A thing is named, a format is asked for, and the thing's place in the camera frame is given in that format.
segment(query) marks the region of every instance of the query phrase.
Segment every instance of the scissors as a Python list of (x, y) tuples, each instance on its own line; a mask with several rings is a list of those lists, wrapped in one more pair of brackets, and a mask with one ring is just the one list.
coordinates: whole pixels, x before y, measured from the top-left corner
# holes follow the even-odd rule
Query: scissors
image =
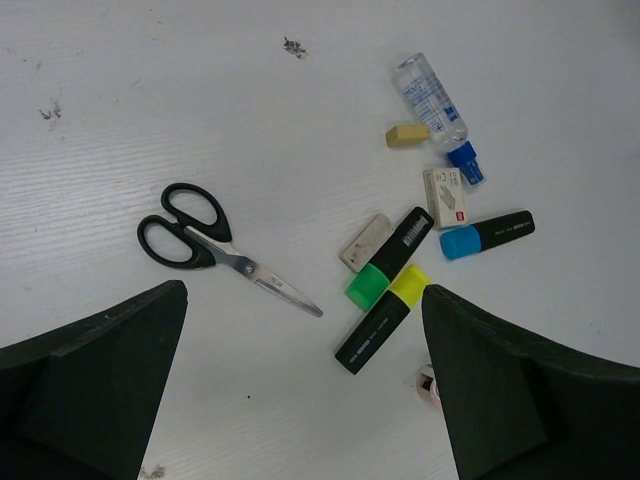
[[(207, 200), (216, 212), (216, 221), (212, 225), (207, 225), (173, 205), (171, 197), (178, 192), (194, 193)], [(305, 312), (316, 317), (322, 316), (322, 310), (282, 278), (233, 248), (227, 216), (215, 197), (205, 189), (189, 183), (174, 183), (164, 189), (160, 203), (167, 212), (176, 217), (177, 222), (171, 223), (159, 215), (149, 215), (138, 225), (138, 241), (147, 255), (156, 262), (184, 270), (213, 267), (216, 263), (223, 263), (251, 282)], [(191, 258), (185, 261), (174, 261), (156, 253), (147, 241), (147, 231), (153, 225), (159, 225), (168, 230), (186, 244), (191, 249)]]

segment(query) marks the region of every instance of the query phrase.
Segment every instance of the yellow highlighter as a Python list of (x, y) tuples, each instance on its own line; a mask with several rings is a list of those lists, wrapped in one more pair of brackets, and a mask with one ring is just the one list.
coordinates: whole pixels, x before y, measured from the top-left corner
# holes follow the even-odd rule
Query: yellow highlighter
[(407, 267), (340, 347), (336, 360), (354, 375), (358, 373), (409, 315), (430, 283), (418, 267)]

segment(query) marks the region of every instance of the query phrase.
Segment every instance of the eraser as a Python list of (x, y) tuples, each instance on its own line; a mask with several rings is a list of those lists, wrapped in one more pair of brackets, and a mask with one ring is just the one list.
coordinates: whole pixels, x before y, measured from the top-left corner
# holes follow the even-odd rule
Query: eraser
[(429, 213), (437, 228), (458, 227), (467, 224), (464, 190), (460, 170), (434, 168), (424, 172)]
[(340, 254), (340, 260), (354, 273), (360, 272), (393, 233), (386, 215), (378, 214)]
[(387, 132), (386, 137), (389, 148), (418, 145), (429, 138), (429, 127), (426, 125), (397, 125)]

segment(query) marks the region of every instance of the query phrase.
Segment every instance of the highlighter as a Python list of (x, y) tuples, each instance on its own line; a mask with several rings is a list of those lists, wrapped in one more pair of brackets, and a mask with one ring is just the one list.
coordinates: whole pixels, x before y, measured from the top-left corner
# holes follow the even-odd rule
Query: highlighter
[(389, 287), (434, 225), (431, 216), (415, 207), (345, 290), (347, 297), (365, 312)]
[(340, 347), (336, 360), (354, 375), (358, 373), (409, 315), (429, 283), (418, 267), (407, 267)]
[(455, 260), (517, 240), (535, 229), (533, 215), (523, 210), (443, 233), (440, 247), (445, 257)]

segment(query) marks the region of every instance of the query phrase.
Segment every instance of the blue bottle cap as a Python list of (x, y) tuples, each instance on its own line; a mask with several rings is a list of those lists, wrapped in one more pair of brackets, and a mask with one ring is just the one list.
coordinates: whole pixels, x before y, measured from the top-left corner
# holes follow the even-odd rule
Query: blue bottle cap
[(469, 185), (478, 185), (484, 180), (484, 175), (476, 160), (477, 156), (471, 142), (465, 142), (447, 154), (451, 164), (460, 169)]
[(442, 253), (449, 260), (466, 257), (482, 251), (480, 234), (474, 226), (456, 228), (440, 235)]

